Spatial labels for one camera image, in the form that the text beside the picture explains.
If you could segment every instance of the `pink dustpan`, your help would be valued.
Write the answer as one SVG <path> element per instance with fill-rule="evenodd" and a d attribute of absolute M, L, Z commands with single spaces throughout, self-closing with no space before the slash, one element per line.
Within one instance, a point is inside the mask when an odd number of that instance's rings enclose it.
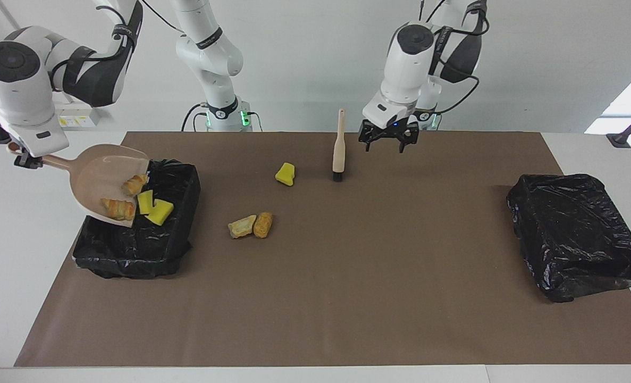
<path fill-rule="evenodd" d="M 19 155 L 19 146 L 9 143 L 9 151 Z M 91 146 L 79 154 L 74 160 L 66 160 L 56 155 L 45 155 L 41 158 L 44 165 L 64 169 L 70 173 L 70 187 L 74 198 L 87 215 L 97 220 L 130 228 L 131 221 L 116 221 L 104 216 L 105 206 L 101 198 L 119 199 L 119 201 L 136 202 L 133 197 L 126 196 L 121 185 L 136 174 L 147 172 L 149 158 L 142 151 L 126 146 L 100 144 Z"/>

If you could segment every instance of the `white table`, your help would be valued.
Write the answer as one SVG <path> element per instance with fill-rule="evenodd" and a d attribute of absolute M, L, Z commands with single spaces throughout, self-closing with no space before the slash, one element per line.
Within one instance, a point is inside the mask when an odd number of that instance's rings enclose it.
<path fill-rule="evenodd" d="M 73 158 L 97 143 L 120 143 L 123 132 L 70 132 Z M 602 180 L 631 228 L 631 152 L 603 136 L 543 134 L 564 174 Z M 62 170 L 12 165 L 0 146 L 0 381 L 455 381 L 465 383 L 631 381 L 631 365 L 393 366 L 356 368 L 11 368 L 79 230 Z"/>

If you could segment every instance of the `green indicator light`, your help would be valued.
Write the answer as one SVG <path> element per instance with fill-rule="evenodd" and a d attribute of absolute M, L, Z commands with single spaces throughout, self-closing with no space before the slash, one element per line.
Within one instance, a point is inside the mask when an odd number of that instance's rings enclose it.
<path fill-rule="evenodd" d="M 240 116 L 242 116 L 242 125 L 243 126 L 249 126 L 249 124 L 251 123 L 251 121 L 249 120 L 248 116 L 247 116 L 247 112 L 245 111 L 240 111 Z"/>

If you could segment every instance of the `yellow sponge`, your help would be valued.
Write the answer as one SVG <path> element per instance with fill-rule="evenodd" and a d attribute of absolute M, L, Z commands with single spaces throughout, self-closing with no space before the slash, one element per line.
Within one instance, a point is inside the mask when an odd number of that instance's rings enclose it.
<path fill-rule="evenodd" d="M 162 201 L 161 199 L 155 199 L 155 207 L 153 207 L 150 214 L 146 215 L 145 218 L 152 221 L 155 225 L 162 226 L 173 210 L 174 204 Z"/>
<path fill-rule="evenodd" d="M 275 174 L 275 179 L 285 185 L 294 185 L 294 177 L 296 176 L 294 165 L 289 162 L 282 164 L 280 170 Z"/>
<path fill-rule="evenodd" d="M 138 194 L 138 210 L 140 214 L 150 214 L 153 210 L 153 192 L 152 190 L 143 191 Z"/>

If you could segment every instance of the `black plastic bag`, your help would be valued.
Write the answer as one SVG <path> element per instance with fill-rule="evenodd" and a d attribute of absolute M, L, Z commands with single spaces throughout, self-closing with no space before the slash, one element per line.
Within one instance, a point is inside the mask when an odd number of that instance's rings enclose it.
<path fill-rule="evenodd" d="M 507 204 L 524 260 L 549 300 L 631 287 L 631 231 L 601 181 L 523 175 Z"/>
<path fill-rule="evenodd" d="M 164 225 L 136 213 L 131 228 L 86 217 L 72 257 L 78 267 L 104 278 L 153 278 L 178 271 L 189 250 L 188 234 L 199 200 L 194 165 L 176 160 L 150 161 L 143 191 L 174 204 Z"/>

